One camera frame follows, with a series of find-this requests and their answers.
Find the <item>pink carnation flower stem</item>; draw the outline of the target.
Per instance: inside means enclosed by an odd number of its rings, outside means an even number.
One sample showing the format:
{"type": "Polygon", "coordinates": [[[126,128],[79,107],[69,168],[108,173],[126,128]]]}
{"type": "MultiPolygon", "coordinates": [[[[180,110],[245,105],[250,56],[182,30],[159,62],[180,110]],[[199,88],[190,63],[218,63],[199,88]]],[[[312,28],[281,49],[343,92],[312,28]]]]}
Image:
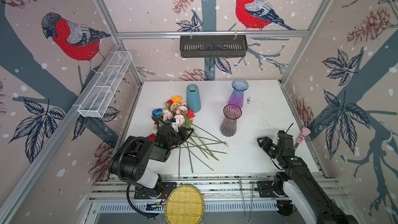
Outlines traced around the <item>pink carnation flower stem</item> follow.
{"type": "MultiPolygon", "coordinates": [[[[185,114],[178,114],[175,116],[176,123],[178,127],[185,127],[185,128],[191,128],[190,125],[192,124],[189,120],[189,118],[185,114]]],[[[204,153],[205,157],[207,157],[207,154],[209,154],[212,158],[218,161],[218,158],[213,154],[212,151],[209,150],[207,145],[205,145],[204,141],[199,138],[199,136],[193,132],[194,137],[197,138],[203,146],[199,146],[196,144],[196,146],[204,153]]]]}

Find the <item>blue rose flower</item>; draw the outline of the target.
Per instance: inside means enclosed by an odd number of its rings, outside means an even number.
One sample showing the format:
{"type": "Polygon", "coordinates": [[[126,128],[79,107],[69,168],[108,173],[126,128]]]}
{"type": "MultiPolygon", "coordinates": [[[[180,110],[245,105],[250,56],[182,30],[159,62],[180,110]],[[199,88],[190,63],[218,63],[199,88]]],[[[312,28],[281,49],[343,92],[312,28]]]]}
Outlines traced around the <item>blue rose flower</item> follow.
{"type": "Polygon", "coordinates": [[[161,116],[163,114],[163,109],[155,109],[152,111],[152,116],[161,116]]]}

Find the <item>smoky pink glass vase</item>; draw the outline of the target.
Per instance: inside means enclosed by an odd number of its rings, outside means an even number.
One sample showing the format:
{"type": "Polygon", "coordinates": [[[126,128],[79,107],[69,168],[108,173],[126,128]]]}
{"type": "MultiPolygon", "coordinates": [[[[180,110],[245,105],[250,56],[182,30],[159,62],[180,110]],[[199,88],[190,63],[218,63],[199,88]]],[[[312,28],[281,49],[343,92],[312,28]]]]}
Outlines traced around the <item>smoky pink glass vase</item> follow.
{"type": "Polygon", "coordinates": [[[220,126],[223,136],[232,137],[237,131],[237,120],[241,117],[241,108],[234,104],[226,105],[223,109],[224,120],[220,126]]]}

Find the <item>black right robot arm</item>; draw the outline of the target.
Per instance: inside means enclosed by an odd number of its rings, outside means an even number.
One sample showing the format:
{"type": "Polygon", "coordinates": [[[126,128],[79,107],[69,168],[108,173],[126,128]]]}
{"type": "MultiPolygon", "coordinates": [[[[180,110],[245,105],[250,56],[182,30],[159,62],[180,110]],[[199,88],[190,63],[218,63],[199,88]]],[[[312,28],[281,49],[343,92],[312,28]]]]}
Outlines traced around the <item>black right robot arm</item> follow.
{"type": "Polygon", "coordinates": [[[358,221],[340,209],[312,176],[307,164],[295,155],[293,136],[280,130],[277,144],[269,137],[257,139],[258,145],[277,160],[279,171],[273,181],[258,181],[261,198],[288,197],[307,224],[356,224],[358,221]]]}

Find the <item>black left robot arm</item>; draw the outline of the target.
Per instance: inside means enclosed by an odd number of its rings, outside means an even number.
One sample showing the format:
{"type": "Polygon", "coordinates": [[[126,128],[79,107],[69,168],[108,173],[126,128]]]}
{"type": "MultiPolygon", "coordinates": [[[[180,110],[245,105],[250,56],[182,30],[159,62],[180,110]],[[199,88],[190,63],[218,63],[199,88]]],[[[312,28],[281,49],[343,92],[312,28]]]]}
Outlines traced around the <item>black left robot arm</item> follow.
{"type": "Polygon", "coordinates": [[[147,168],[148,162],[166,162],[172,150],[185,143],[193,132],[192,128],[166,124],[150,137],[130,136],[113,155],[108,172],[120,181],[135,186],[135,199],[165,195],[161,175],[147,168]]]}

